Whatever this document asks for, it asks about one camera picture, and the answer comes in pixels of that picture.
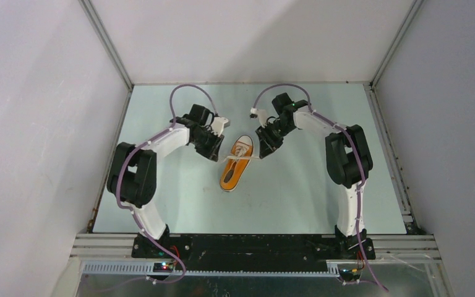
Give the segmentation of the orange canvas sneaker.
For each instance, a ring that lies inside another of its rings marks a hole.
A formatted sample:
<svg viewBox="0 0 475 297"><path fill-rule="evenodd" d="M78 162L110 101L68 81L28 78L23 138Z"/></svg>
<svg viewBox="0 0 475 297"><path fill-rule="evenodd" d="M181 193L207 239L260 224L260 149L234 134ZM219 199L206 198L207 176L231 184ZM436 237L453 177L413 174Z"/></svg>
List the orange canvas sneaker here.
<svg viewBox="0 0 475 297"><path fill-rule="evenodd" d="M236 141L245 142L247 144L252 144L253 140L250 136L242 135ZM243 173L245 172L248 164L251 160L228 160L223 169L221 178L220 178L220 187L225 192L231 192L235 190Z"/></svg>

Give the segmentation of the white shoelace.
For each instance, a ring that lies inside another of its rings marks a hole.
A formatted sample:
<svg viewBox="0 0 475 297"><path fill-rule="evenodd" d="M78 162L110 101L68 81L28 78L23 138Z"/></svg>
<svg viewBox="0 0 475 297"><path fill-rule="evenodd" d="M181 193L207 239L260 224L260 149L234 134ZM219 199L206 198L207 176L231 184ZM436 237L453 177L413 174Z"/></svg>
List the white shoelace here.
<svg viewBox="0 0 475 297"><path fill-rule="evenodd" d="M259 160L258 156L253 155L253 148L252 144L237 141L233 145L231 153L225 157L220 157L217 162L223 163L227 160Z"/></svg>

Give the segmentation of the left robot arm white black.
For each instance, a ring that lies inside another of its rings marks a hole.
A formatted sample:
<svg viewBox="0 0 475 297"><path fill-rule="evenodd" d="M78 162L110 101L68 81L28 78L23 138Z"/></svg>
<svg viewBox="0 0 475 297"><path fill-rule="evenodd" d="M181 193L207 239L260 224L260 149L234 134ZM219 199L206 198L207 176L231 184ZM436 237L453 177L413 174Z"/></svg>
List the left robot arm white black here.
<svg viewBox="0 0 475 297"><path fill-rule="evenodd" d="M176 116L167 127L140 145L121 142L114 151L106 190L118 207L131 212L139 231L149 238L147 250L155 257L168 255L168 229L153 200L157 190L158 163L189 144L210 161L218 161L223 131L230 121L208 108L194 104L187 114Z"/></svg>

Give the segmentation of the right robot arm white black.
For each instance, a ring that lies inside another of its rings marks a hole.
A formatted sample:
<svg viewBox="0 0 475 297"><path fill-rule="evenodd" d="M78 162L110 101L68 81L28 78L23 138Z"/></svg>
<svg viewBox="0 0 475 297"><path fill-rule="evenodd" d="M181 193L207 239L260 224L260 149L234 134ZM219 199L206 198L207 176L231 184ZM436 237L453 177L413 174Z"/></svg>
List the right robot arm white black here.
<svg viewBox="0 0 475 297"><path fill-rule="evenodd" d="M274 118L266 110L256 107L250 110L250 117L260 123L255 131L260 144L259 158L278 150L284 137L295 129L311 131L324 141L327 173L335 184L343 187L338 202L335 251L344 259L352 258L366 237L362 200L374 165L363 128L333 122L313 109L310 101L292 101L287 93L276 96L272 105L277 113Z"/></svg>

